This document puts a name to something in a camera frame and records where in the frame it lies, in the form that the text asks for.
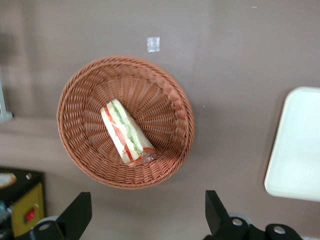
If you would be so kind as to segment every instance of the sandwich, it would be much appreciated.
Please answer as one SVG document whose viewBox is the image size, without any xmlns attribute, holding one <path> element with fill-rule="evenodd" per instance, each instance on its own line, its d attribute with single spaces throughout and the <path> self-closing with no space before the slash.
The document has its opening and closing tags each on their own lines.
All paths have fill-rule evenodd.
<svg viewBox="0 0 320 240">
<path fill-rule="evenodd" d="M 154 146 L 119 100 L 110 101 L 100 112 L 106 129 L 127 166 L 135 167 L 154 158 Z"/>
</svg>

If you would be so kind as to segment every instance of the black object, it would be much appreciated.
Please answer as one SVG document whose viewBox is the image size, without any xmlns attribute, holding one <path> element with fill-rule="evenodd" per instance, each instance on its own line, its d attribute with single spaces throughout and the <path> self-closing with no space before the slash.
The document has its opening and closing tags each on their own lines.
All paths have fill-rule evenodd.
<svg viewBox="0 0 320 240">
<path fill-rule="evenodd" d="M 3 201 L 6 208 L 10 207 L 38 183 L 44 182 L 44 174 L 38 171 L 1 167 L 0 173 L 12 173 L 16 177 L 14 184 L 0 189 L 0 200 Z"/>
<path fill-rule="evenodd" d="M 24 235 L 13 237 L 11 230 L 0 230 L 1 240 L 79 240 L 92 218 L 90 192 L 82 192 L 57 218 L 37 224 Z"/>
<path fill-rule="evenodd" d="M 205 217 L 212 235 L 204 240 L 302 240 L 283 224 L 269 224 L 265 231 L 240 217 L 230 217 L 216 191 L 205 192 Z"/>
</svg>

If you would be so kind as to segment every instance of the woven basket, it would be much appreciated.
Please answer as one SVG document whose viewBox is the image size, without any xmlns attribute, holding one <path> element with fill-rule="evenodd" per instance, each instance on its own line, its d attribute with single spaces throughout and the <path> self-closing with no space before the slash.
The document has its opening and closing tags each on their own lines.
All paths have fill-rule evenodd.
<svg viewBox="0 0 320 240">
<path fill-rule="evenodd" d="M 155 160 L 126 166 L 100 108 L 118 99 L 156 148 Z M 167 72 L 146 60 L 114 56 L 80 69 L 64 87 L 57 110 L 61 141 L 74 163 L 94 180 L 142 189 L 168 179 L 186 160 L 194 117 L 186 94 Z"/>
</svg>

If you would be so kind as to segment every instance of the basket rim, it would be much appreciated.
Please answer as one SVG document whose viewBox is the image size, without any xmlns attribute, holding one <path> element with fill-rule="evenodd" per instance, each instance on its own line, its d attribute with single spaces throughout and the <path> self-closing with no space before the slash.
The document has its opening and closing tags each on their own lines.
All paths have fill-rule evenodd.
<svg viewBox="0 0 320 240">
<path fill-rule="evenodd" d="M 70 144 L 68 143 L 68 140 L 66 137 L 66 131 L 65 131 L 66 128 L 64 127 L 63 123 L 61 122 L 61 120 L 63 119 L 64 109 L 65 109 L 65 106 L 67 103 L 66 101 L 70 97 L 70 93 L 71 93 L 72 89 L 77 85 L 77 82 L 79 82 L 83 76 L 90 74 L 91 71 L 94 71 L 107 63 L 112 64 L 112 60 L 117 60 L 117 61 L 125 60 L 126 62 L 135 62 L 135 63 L 138 62 L 139 65 L 146 66 L 148 69 L 155 71 L 157 74 L 164 76 L 164 78 L 166 80 L 170 81 L 170 86 L 173 87 L 173 89 L 179 94 L 179 97 L 180 97 L 181 101 L 183 102 L 182 107 L 184 108 L 184 110 L 187 113 L 189 113 L 186 115 L 188 119 L 185 121 L 185 123 L 187 124 L 186 127 L 189 129 L 189 134 L 186 135 L 186 138 L 190 142 L 190 146 L 193 145 L 194 135 L 195 135 L 194 115 L 193 115 L 193 111 L 192 111 L 189 99 L 188 99 L 186 93 L 184 92 L 183 88 L 181 87 L 181 85 L 178 83 L 178 81 L 172 75 L 170 75 L 167 71 L 165 71 L 163 68 L 161 68 L 157 64 L 150 62 L 148 60 L 145 60 L 143 58 L 134 57 L 134 56 L 127 56 L 127 55 L 112 55 L 112 56 L 101 57 L 101 58 L 95 59 L 95 60 L 91 61 L 90 63 L 81 67 L 67 81 L 66 85 L 63 88 L 62 94 L 60 96 L 59 105 L 58 105 L 57 114 L 56 114 L 59 136 L 60 136 L 61 142 L 62 142 L 63 146 L 65 147 L 66 152 L 69 155 L 69 157 L 73 160 L 73 162 L 77 165 L 78 168 L 80 168 L 84 173 L 86 173 L 92 179 L 94 179 L 102 184 L 105 184 L 105 185 L 108 185 L 111 187 L 120 188 L 120 189 L 142 189 L 142 188 L 151 187 L 151 186 L 154 186 L 156 184 L 159 184 L 159 183 L 165 181 L 170 176 L 172 176 L 174 173 L 176 173 L 178 171 L 178 169 L 182 166 L 182 164 L 185 162 L 185 160 L 187 159 L 187 157 L 191 151 L 191 147 L 184 149 L 185 150 L 183 152 L 184 158 L 182 161 L 176 161 L 175 165 L 179 164 L 179 166 L 175 167 L 174 169 L 172 169 L 170 171 L 165 172 L 161 176 L 160 179 L 156 178 L 156 179 L 153 179 L 150 181 L 145 181 L 145 182 L 142 182 L 141 185 L 138 185 L 137 183 L 132 184 L 132 183 L 115 182 L 115 181 L 111 181 L 111 180 L 107 180 L 105 178 L 99 177 L 96 174 L 93 174 L 90 170 L 88 170 L 86 168 L 86 166 L 81 164 L 81 162 L 78 160 L 76 154 L 72 150 Z M 143 164 L 138 165 L 135 168 L 143 168 Z"/>
</svg>

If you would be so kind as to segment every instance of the white tray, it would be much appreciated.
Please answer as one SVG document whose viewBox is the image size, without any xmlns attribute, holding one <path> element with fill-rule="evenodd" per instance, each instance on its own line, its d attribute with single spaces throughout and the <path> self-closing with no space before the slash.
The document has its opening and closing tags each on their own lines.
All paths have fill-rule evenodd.
<svg viewBox="0 0 320 240">
<path fill-rule="evenodd" d="M 320 202 L 320 88 L 287 96 L 264 186 L 273 196 Z"/>
</svg>

